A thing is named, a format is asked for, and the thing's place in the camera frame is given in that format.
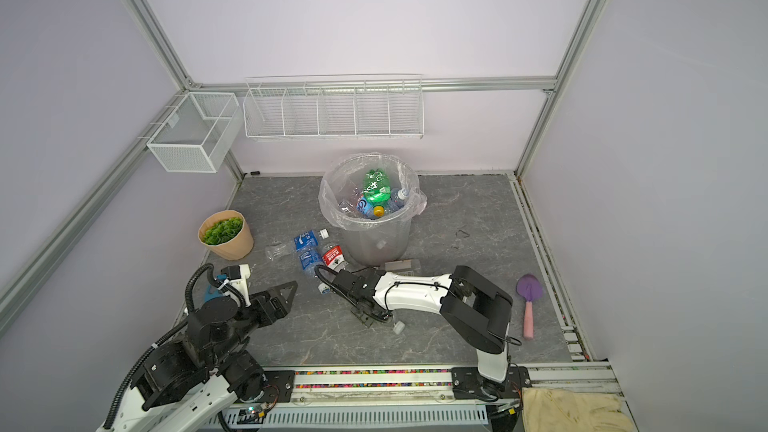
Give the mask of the large clear bottle colourful label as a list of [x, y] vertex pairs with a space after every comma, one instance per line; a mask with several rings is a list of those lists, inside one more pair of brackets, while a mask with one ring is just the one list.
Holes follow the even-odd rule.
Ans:
[[345, 192], [339, 201], [340, 211], [348, 217], [375, 220], [374, 205], [369, 202], [364, 193], [357, 187]]

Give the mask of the blue label bottle white cap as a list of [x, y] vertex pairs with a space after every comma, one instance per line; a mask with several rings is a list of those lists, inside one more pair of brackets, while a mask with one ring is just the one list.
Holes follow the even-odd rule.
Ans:
[[389, 205], [393, 210], [399, 210], [405, 206], [409, 197], [407, 189], [399, 188], [392, 191]]

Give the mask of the crushed green bottle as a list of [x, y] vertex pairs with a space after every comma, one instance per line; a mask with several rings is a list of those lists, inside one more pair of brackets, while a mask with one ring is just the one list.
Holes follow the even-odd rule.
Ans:
[[389, 175], [382, 169], [372, 169], [365, 174], [362, 192], [365, 198], [376, 207], [384, 207], [390, 199], [391, 183]]

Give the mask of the green label clear bottle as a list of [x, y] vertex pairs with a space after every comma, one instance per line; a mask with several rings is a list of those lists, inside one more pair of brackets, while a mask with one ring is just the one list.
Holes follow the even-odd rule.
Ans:
[[393, 332], [396, 335], [400, 335], [405, 330], [406, 324], [400, 320], [397, 320], [393, 325]]

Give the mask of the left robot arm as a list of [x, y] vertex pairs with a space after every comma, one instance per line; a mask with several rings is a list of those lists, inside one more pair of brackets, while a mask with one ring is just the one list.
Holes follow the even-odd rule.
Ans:
[[290, 401], [295, 377], [268, 371], [248, 351], [252, 331], [275, 324], [292, 309], [298, 290], [289, 281], [248, 289], [248, 265], [217, 271], [205, 263], [184, 289], [187, 314], [137, 359], [115, 393], [103, 431], [195, 431], [236, 402], [260, 425]]

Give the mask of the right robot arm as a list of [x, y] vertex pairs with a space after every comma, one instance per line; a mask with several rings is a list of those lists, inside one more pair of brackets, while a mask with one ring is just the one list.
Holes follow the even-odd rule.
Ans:
[[474, 269], [458, 266], [450, 274], [417, 277], [372, 267], [350, 272], [317, 265], [314, 274], [376, 322], [388, 321], [398, 310], [441, 316], [476, 350], [480, 377], [498, 385], [506, 380], [513, 299]]

